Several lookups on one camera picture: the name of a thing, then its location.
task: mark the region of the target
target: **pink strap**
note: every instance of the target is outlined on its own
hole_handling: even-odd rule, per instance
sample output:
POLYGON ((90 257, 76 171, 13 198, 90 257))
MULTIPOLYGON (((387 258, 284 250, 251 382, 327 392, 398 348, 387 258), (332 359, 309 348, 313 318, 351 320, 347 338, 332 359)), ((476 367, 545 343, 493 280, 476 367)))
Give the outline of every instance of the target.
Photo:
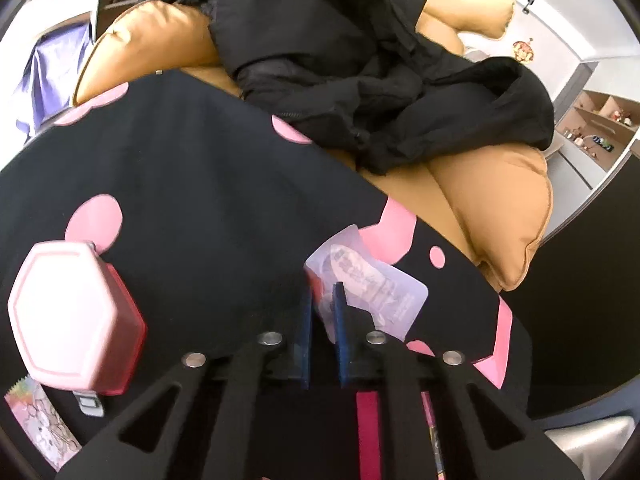
POLYGON ((360 446, 360 480, 382 480, 378 394, 357 392, 358 443, 360 446))

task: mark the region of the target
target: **white wall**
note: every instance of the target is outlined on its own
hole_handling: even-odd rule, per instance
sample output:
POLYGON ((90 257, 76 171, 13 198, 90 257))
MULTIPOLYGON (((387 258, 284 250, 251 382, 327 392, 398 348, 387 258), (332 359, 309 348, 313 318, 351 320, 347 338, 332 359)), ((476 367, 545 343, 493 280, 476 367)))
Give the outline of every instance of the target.
POLYGON ((613 0, 536 0, 531 11, 581 60, 640 55, 638 38, 613 0))
POLYGON ((640 102, 640 56, 602 60, 585 88, 640 102))
POLYGON ((528 68, 540 78, 551 99, 558 97, 564 85, 574 73, 580 59, 549 28, 532 14, 524 14, 516 5, 515 14, 506 34, 500 40, 489 40, 479 34, 461 32, 465 46, 479 48, 490 56, 513 57, 515 41, 533 38, 533 61, 528 68))

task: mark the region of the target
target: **pink hexagonal container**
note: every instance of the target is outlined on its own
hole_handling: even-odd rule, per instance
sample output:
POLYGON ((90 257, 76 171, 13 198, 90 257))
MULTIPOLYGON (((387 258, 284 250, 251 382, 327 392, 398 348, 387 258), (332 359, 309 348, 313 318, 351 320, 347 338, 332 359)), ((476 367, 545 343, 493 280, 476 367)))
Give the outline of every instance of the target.
POLYGON ((119 395, 146 325, 112 265, 83 242, 42 242, 26 257, 8 301, 31 377, 62 390, 119 395))

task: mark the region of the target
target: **sticker sheet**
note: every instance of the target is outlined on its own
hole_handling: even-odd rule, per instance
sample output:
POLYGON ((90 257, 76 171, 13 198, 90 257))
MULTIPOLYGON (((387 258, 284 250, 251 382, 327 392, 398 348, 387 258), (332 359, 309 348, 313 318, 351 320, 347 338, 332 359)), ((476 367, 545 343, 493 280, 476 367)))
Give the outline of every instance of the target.
POLYGON ((42 385, 30 376, 4 396, 15 419, 53 469, 59 471, 80 451, 80 444, 60 419, 42 385))
POLYGON ((344 284, 347 303, 367 310, 377 330, 404 341, 429 293, 427 286, 375 259, 355 225, 329 238, 308 257, 305 269, 327 334, 335 342, 332 287, 344 284))

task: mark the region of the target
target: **clear plastic wrapper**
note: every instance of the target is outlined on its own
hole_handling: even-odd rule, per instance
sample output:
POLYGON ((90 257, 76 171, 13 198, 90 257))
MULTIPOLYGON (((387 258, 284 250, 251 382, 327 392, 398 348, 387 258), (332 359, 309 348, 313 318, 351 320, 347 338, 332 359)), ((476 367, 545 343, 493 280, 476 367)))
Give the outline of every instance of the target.
POLYGON ((428 296, 427 286, 371 256, 351 225, 329 238, 305 263, 327 335, 335 342, 333 286, 344 284, 347 303, 369 312, 377 330, 404 341, 428 296))

